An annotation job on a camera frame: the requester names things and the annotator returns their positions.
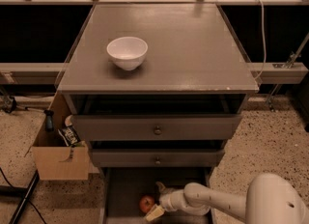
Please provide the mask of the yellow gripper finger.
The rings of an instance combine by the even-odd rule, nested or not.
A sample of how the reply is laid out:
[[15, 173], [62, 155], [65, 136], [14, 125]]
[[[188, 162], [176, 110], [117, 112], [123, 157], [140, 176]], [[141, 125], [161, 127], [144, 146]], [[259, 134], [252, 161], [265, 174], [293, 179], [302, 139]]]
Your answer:
[[152, 222], [158, 219], [165, 213], [164, 208], [161, 205], [154, 204], [152, 208], [146, 213], [144, 219], [147, 222]]
[[166, 187], [163, 182], [156, 182], [156, 186], [158, 187], [158, 191], [160, 194], [169, 194], [174, 191], [171, 187]]

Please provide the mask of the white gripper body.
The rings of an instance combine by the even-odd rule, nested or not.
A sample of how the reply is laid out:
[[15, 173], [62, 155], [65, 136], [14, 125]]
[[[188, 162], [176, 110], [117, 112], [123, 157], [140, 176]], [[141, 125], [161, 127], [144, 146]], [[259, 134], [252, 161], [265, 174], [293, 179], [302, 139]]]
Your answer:
[[160, 205], [166, 211], [184, 210], [186, 208], [186, 200], [182, 189], [167, 188], [160, 193]]

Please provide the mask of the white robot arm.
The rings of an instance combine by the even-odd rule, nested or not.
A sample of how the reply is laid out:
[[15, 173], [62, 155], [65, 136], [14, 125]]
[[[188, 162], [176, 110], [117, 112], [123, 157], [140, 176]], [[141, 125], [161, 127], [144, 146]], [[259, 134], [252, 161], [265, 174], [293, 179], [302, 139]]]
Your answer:
[[215, 208], [244, 224], [309, 224], [309, 209], [297, 191], [283, 178], [263, 173], [249, 185], [246, 196], [213, 190], [197, 182], [183, 189], [167, 188], [157, 182], [159, 204], [154, 204], [145, 219], [152, 222], [165, 212], [181, 210], [204, 215]]

